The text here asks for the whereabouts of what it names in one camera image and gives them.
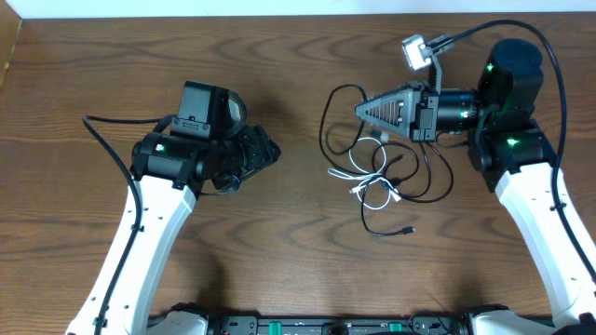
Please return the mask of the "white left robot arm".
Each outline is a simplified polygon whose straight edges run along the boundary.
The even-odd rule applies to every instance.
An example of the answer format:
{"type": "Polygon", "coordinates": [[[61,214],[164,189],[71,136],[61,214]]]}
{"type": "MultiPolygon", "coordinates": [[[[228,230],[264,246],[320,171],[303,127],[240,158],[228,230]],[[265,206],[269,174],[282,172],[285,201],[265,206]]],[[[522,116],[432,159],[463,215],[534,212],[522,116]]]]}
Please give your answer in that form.
{"type": "Polygon", "coordinates": [[[246,123],[235,91],[199,82],[183,86],[179,111],[154,120],[135,143],[129,167],[108,153],[128,184],[126,205],[102,269],[69,334],[218,334],[208,314],[175,308],[152,318],[151,307],[171,248],[211,181],[217,195],[274,164],[279,147],[246,123]]]}

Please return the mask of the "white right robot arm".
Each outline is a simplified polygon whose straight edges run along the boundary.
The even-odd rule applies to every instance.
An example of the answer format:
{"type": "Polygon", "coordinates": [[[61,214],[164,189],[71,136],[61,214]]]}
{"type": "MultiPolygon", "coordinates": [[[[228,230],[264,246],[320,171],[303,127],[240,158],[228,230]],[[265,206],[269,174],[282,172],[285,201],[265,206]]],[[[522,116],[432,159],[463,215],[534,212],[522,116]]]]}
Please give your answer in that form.
{"type": "Polygon", "coordinates": [[[468,157],[516,222],[548,293],[552,323],[480,307],[455,334],[592,334],[595,331],[595,245],[567,193],[556,154],[531,115],[543,83],[539,49],[521,39],[495,44],[475,89],[440,85],[436,52],[421,36],[404,40],[412,82],[356,106],[358,119],[411,141],[441,131],[467,133],[468,157]]]}

